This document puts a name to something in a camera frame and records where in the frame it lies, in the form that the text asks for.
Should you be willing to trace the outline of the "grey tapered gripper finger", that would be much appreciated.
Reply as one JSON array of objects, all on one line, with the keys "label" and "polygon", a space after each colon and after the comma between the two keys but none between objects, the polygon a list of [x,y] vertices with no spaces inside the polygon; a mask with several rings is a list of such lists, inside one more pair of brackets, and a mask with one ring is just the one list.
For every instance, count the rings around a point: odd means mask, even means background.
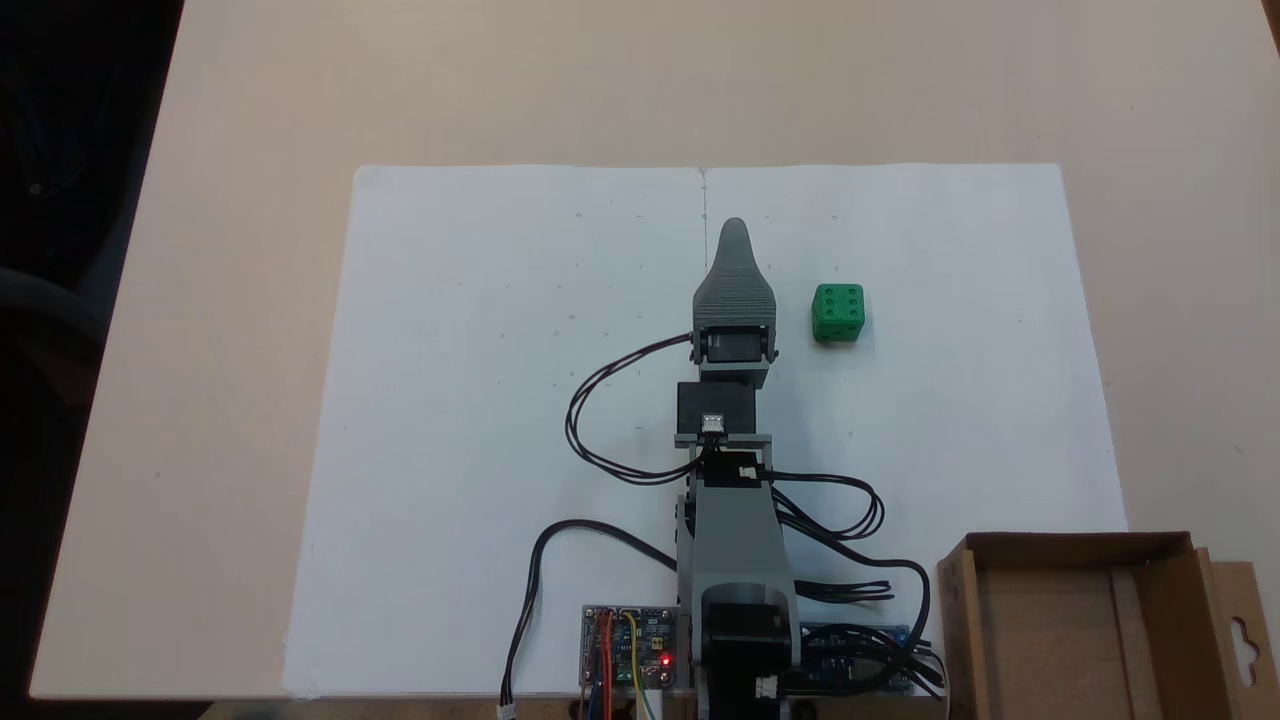
[{"label": "grey tapered gripper finger", "polygon": [[737,217],[722,225],[716,255],[694,299],[708,300],[718,293],[727,293],[730,300],[774,299],[756,263],[748,224]]}]

